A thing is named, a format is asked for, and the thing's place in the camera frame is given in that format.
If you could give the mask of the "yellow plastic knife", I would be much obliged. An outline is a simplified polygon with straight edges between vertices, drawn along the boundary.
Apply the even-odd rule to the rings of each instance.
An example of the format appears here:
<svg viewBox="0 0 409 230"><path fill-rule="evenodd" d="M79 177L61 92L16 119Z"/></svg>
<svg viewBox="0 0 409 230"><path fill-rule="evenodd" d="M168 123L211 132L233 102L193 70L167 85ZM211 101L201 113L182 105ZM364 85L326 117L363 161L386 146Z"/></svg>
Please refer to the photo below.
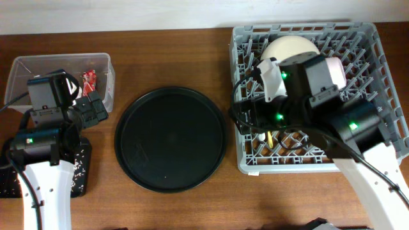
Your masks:
<svg viewBox="0 0 409 230"><path fill-rule="evenodd" d="M267 132L267 143L268 143L268 146L269 146L270 149L272 149L274 147L274 141L273 141L273 138L272 138L271 131Z"/></svg>

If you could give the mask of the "red snack wrapper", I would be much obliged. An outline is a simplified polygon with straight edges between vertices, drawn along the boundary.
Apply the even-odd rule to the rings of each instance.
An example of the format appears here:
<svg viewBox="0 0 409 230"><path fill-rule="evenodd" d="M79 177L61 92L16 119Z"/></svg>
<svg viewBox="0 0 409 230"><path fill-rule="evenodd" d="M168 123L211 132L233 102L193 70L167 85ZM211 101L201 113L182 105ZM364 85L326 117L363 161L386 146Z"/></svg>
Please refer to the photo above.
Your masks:
<svg viewBox="0 0 409 230"><path fill-rule="evenodd" d="M96 72L95 70L90 70L82 74L82 95L88 96L88 93L93 92L96 90Z"/></svg>

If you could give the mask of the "beige plate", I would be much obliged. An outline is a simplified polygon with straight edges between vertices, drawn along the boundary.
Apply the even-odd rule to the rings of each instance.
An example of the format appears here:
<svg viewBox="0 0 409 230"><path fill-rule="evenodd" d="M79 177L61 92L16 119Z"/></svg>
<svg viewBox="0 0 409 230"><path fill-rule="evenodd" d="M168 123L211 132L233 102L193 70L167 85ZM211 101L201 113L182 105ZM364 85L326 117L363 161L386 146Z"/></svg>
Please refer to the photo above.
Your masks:
<svg viewBox="0 0 409 230"><path fill-rule="evenodd" d="M320 53L317 46L307 38L293 35L283 36L275 39L266 47L261 55L261 60L276 58L276 60L282 61L305 52Z"/></svg>

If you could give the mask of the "pink bowl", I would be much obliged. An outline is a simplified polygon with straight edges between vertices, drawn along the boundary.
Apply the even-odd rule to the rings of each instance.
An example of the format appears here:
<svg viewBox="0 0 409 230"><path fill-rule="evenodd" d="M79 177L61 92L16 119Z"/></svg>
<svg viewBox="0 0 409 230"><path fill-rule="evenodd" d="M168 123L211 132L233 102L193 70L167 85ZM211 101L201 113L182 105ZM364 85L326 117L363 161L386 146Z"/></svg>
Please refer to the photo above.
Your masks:
<svg viewBox="0 0 409 230"><path fill-rule="evenodd" d="M333 84L335 84L338 89L345 88L347 80L341 60L338 57L327 57L325 61Z"/></svg>

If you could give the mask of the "white plastic fork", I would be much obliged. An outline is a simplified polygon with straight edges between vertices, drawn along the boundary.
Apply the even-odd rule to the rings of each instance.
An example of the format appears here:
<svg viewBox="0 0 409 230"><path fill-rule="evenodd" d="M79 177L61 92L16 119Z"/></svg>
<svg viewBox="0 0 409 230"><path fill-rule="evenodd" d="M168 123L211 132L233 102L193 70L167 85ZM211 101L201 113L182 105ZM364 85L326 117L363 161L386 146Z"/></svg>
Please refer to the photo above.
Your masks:
<svg viewBox="0 0 409 230"><path fill-rule="evenodd" d="M266 139L266 134L262 133L262 134L258 134L258 140L259 141L264 141Z"/></svg>

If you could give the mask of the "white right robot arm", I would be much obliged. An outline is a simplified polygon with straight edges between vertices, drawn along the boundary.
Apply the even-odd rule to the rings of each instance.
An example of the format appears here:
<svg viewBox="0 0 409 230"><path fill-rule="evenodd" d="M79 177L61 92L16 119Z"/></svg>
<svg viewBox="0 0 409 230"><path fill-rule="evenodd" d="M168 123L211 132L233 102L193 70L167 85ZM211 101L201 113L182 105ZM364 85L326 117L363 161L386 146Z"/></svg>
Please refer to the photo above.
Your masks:
<svg viewBox="0 0 409 230"><path fill-rule="evenodd" d="M241 134L301 131L325 151L353 187L375 229L408 229L408 185L396 160L386 124L363 99L278 96L232 101Z"/></svg>

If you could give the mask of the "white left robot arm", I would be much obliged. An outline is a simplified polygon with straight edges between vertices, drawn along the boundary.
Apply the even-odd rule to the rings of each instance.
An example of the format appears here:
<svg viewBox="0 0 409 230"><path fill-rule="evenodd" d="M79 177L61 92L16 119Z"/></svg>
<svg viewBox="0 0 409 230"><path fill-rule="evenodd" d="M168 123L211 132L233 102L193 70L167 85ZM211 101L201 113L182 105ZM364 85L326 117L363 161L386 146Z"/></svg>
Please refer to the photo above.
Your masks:
<svg viewBox="0 0 409 230"><path fill-rule="evenodd" d="M33 107L9 143L24 205L24 229L71 229L72 185L86 185L92 145L81 131L107 119L100 95L67 89L29 90Z"/></svg>

